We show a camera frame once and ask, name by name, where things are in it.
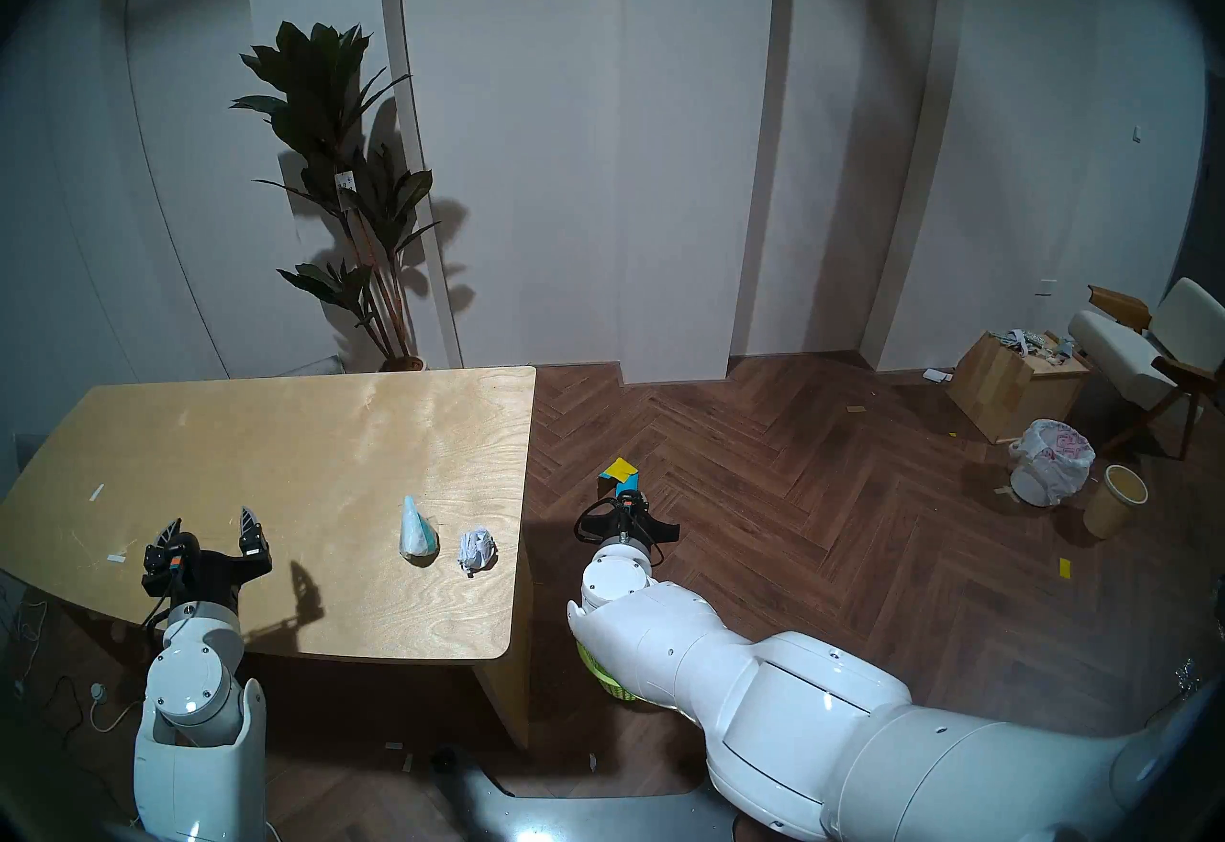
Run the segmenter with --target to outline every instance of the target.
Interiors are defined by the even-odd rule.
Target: wooden table
[[[236,554],[246,505],[273,560],[239,597],[249,650],[472,664],[523,745],[534,387],[530,366],[94,387],[0,505],[0,567],[140,624],[145,545],[181,516]],[[426,567],[399,555],[405,495],[439,533]],[[469,578],[456,552],[477,526],[497,561]]]
[[[1046,336],[1052,347],[1058,343]],[[1034,354],[1022,357],[984,333],[953,371],[948,396],[991,442],[1006,442],[1034,420],[1067,417],[1090,373],[1074,357],[1050,364]]]

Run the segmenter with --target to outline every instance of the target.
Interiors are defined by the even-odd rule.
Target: plant pot
[[[393,357],[383,360],[383,365],[379,368],[380,374],[403,374],[409,370],[425,370],[425,362],[419,357]]]

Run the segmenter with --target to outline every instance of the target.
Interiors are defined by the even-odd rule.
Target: potted plant
[[[370,93],[383,67],[359,88],[356,78],[369,43],[360,25],[343,34],[315,25],[306,37],[284,21],[274,48],[252,47],[254,56],[241,55],[243,63],[284,98],[239,97],[232,107],[265,114],[277,137],[306,163],[301,189],[271,179],[255,181],[318,205],[337,221],[353,254],[352,267],[342,260],[339,267],[298,265],[294,272],[277,271],[325,304],[350,311],[382,353],[381,370],[421,370],[401,271],[404,249],[439,224],[412,227],[417,203],[429,194],[434,176],[429,169],[397,175],[386,146],[375,150],[371,158],[361,151],[361,115],[407,78],[398,77]]]

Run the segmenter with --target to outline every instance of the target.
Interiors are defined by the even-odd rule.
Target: green basket
[[[600,681],[601,688],[604,688],[609,694],[615,696],[617,700],[638,699],[628,690],[626,690],[624,686],[621,686],[619,683],[616,683],[611,677],[609,677],[608,670],[605,670],[595,662],[595,658],[587,652],[586,647],[578,643],[578,641],[575,641],[575,643],[578,645],[578,657],[582,659],[587,669],[592,672],[595,679]]]

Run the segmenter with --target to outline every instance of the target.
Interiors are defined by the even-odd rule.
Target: white plastic bag
[[[1008,445],[1008,455],[1017,460],[1012,490],[1035,506],[1056,505],[1079,491],[1094,460],[1089,441],[1058,420],[1034,420]]]

